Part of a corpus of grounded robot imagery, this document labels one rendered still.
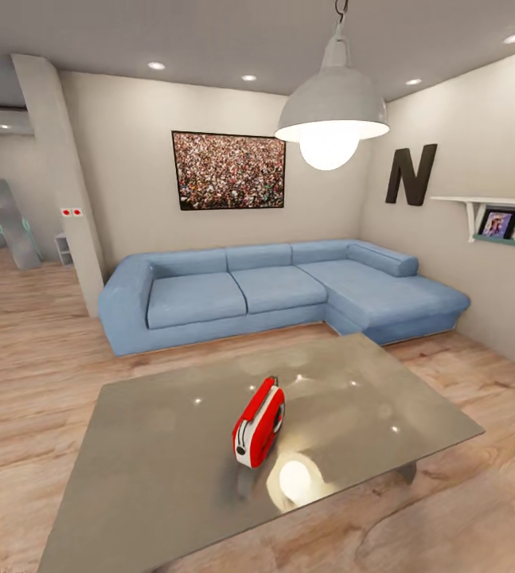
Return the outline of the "radio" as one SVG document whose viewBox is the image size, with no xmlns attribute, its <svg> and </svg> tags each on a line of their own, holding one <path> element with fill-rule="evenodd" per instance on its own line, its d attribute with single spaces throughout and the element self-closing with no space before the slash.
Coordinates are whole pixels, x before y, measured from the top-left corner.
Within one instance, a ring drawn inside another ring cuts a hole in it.
<svg viewBox="0 0 515 573">
<path fill-rule="evenodd" d="M 267 378 L 232 433 L 237 461 L 255 469 L 263 462 L 282 425 L 285 411 L 284 392 L 276 378 Z"/>
</svg>

